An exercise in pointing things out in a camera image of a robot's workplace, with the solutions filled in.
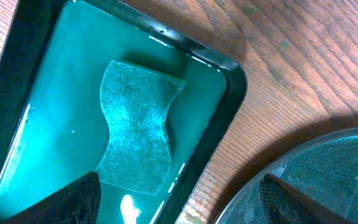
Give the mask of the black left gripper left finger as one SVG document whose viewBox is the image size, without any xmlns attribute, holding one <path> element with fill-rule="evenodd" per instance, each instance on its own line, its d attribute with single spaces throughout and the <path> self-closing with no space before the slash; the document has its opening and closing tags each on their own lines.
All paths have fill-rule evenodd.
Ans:
<svg viewBox="0 0 358 224">
<path fill-rule="evenodd" d="M 99 176 L 89 172 L 3 223 L 95 224 L 100 202 Z"/>
</svg>

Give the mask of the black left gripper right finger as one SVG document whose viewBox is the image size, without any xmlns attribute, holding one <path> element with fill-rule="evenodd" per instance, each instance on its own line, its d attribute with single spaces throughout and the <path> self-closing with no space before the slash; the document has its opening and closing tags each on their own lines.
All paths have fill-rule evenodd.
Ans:
<svg viewBox="0 0 358 224">
<path fill-rule="evenodd" d="M 260 181 L 259 199 L 268 223 L 352 223 L 273 174 L 264 175 Z"/>
</svg>

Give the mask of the green scrub sponge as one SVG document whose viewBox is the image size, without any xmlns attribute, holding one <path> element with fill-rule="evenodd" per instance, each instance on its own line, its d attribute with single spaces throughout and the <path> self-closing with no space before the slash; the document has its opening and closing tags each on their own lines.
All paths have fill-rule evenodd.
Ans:
<svg viewBox="0 0 358 224">
<path fill-rule="evenodd" d="M 127 62 L 112 61 L 101 82 L 101 110 L 109 143 L 96 168 L 107 184 L 156 194 L 171 163 L 166 119 L 184 80 Z"/>
</svg>

